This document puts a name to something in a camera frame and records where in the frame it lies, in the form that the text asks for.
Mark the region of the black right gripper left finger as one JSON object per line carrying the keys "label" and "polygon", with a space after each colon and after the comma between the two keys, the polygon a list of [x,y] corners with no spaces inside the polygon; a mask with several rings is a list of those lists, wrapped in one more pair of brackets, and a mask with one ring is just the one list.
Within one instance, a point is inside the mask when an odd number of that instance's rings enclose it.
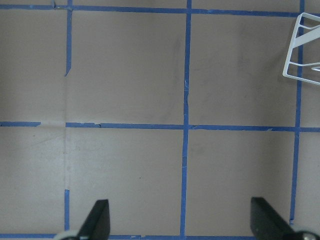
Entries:
{"label": "black right gripper left finger", "polygon": [[107,199],[97,200],[76,235],[78,240],[107,240],[111,231]]}

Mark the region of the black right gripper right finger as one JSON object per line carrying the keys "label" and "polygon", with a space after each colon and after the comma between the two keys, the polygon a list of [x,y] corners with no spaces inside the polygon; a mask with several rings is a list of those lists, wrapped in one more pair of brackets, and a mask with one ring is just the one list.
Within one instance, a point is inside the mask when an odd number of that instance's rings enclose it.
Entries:
{"label": "black right gripper right finger", "polygon": [[250,200],[250,229],[257,240],[287,240],[295,234],[263,197]]}

